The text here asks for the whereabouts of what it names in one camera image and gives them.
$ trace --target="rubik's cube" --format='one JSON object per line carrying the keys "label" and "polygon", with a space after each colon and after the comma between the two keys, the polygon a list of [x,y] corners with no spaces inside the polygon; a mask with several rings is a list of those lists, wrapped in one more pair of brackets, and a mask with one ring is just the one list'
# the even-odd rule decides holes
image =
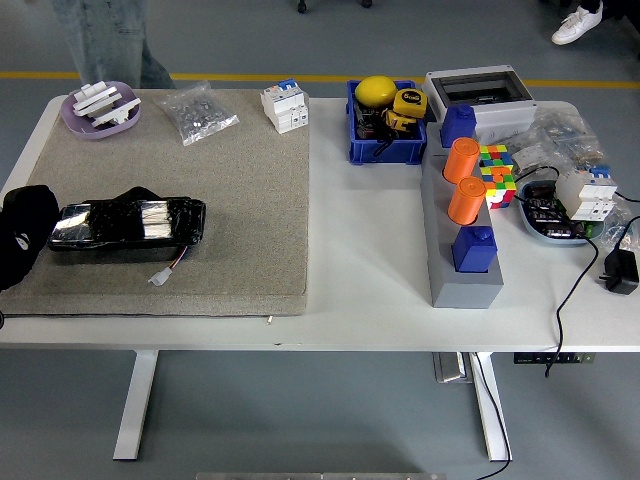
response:
{"label": "rubik's cube", "polygon": [[480,147],[480,173],[487,187],[487,205],[490,209],[508,207],[516,194],[516,183],[511,170],[513,160],[505,145]]}

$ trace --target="orange cylinder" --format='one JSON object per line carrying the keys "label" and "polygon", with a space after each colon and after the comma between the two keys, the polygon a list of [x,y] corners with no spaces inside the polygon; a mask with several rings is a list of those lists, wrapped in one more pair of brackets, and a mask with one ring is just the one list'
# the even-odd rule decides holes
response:
{"label": "orange cylinder", "polygon": [[476,221],[482,202],[485,201],[487,188],[477,177],[464,177],[456,185],[451,203],[449,218],[458,225],[470,225]]}
{"label": "orange cylinder", "polygon": [[478,163],[480,145],[473,138],[456,138],[449,150],[449,157],[442,174],[451,183],[458,183],[468,177]]}

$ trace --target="purple bowl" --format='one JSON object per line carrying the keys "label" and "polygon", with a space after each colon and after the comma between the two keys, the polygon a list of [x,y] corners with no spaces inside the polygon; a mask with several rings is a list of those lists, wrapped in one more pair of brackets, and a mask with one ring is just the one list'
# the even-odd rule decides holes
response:
{"label": "purple bowl", "polygon": [[[121,107],[125,103],[130,102],[131,100],[135,100],[136,95],[131,90],[131,87],[126,83],[122,82],[104,82],[108,87],[116,87],[118,93],[122,95],[122,98],[116,100],[114,102],[115,107]],[[129,120],[120,125],[113,124],[103,124],[98,125],[98,127],[94,127],[91,124],[93,123],[93,119],[91,117],[78,117],[75,113],[73,113],[73,105],[77,102],[76,98],[73,96],[75,93],[80,90],[75,90],[69,94],[69,96],[62,102],[62,107],[60,107],[60,114],[62,115],[62,119],[64,123],[67,124],[69,130],[71,130],[75,135],[81,138],[85,138],[87,140],[99,140],[101,138],[108,137],[115,133],[122,132],[127,128],[133,127],[138,118],[140,117],[140,104],[136,105],[129,111]]]}

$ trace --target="gray carpet pad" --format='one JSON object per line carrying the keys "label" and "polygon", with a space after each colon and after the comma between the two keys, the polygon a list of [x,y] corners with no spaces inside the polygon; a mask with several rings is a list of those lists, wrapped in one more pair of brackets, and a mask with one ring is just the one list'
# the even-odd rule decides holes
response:
{"label": "gray carpet pad", "polygon": [[309,128],[283,135],[259,91],[217,90],[240,123],[183,146],[176,127],[138,91],[141,116],[117,135],[80,139],[58,118],[29,179],[60,206],[109,199],[135,186],[207,205],[202,242],[160,287],[148,283],[176,249],[43,250],[20,284],[0,294],[8,314],[298,315],[306,305]]}

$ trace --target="gray plastic stand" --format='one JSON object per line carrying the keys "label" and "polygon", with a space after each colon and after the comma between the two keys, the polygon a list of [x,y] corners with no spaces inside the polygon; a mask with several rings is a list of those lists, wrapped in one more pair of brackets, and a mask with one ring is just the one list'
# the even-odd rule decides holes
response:
{"label": "gray plastic stand", "polygon": [[[427,150],[422,160],[422,207],[427,237],[431,302],[436,308],[489,308],[504,282],[496,257],[485,273],[459,273],[451,246],[460,225],[447,214],[455,185],[442,176],[449,149],[440,142],[440,124],[427,124]],[[480,176],[480,167],[473,173]],[[474,226],[491,226],[489,209],[483,203]]]}

